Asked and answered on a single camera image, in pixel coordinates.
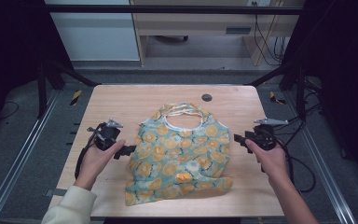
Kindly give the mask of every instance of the wooden table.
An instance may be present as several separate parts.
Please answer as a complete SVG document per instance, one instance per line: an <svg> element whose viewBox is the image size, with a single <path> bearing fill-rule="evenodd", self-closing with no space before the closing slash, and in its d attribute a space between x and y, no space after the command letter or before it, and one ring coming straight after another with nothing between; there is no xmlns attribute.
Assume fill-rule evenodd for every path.
<svg viewBox="0 0 358 224"><path fill-rule="evenodd" d="M201 99L212 95L210 102ZM97 179L92 191L98 195L93 217L267 217L283 216L267 176L260 172L255 155L234 142L234 133L251 131L255 119L265 117L257 91L251 86L231 85L102 85L90 97L75 142L63 168L57 189L73 185L76 161L87 144L88 127L112 118L123 124L118 139L133 145L139 131L138 124L150 118L164 104L193 102L209 110L216 119L230 129L231 159L223 176L230 176L234 186L226 194L214 191L195 192L182 199L164 200L126 206L124 188L132 179L129 157L111 160ZM185 121L180 125L190 125ZM50 206L62 197L54 196Z"/></svg>

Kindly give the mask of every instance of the white sleeve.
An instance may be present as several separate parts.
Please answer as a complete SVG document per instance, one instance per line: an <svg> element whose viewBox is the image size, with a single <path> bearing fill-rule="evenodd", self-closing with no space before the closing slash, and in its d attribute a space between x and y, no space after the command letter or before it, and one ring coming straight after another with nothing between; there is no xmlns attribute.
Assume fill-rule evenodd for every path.
<svg viewBox="0 0 358 224"><path fill-rule="evenodd" d="M96 198L91 191L71 186L61 202L46 212L42 223L90 223Z"/></svg>

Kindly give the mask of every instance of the fabric bag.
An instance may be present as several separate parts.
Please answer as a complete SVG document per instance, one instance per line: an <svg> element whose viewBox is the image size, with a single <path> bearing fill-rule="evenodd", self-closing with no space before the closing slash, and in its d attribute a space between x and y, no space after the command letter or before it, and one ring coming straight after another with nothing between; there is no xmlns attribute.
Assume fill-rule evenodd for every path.
<svg viewBox="0 0 358 224"><path fill-rule="evenodd" d="M200 117L200 125L183 129L168 116ZM220 177L229 160L228 127L191 103L164 105L140 124L131 154L133 181L127 183L126 205L173 199L203 189L230 190L230 177Z"/></svg>

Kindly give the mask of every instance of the right hand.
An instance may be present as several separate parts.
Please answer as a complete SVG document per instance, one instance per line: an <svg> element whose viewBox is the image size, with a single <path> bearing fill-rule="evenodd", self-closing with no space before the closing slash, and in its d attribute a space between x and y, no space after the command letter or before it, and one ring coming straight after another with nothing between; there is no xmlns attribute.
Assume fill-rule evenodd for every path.
<svg viewBox="0 0 358 224"><path fill-rule="evenodd" d="M279 144L271 150L264 150L250 139L246 139L245 143L254 152L257 162L261 163L269 178L276 179L287 176L285 153Z"/></svg>

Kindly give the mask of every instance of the orange flower pattern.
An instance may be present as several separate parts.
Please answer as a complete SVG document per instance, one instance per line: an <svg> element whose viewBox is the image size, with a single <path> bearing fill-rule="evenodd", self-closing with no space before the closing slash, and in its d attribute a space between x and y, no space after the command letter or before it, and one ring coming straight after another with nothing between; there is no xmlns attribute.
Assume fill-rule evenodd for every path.
<svg viewBox="0 0 358 224"><path fill-rule="evenodd" d="M200 126L181 129L166 120L184 113L200 116ZM228 127L206 109L192 103L164 105L140 126L130 159L133 180L126 185L127 206L203 189L231 189L232 179L220 176L229 161Z"/></svg>

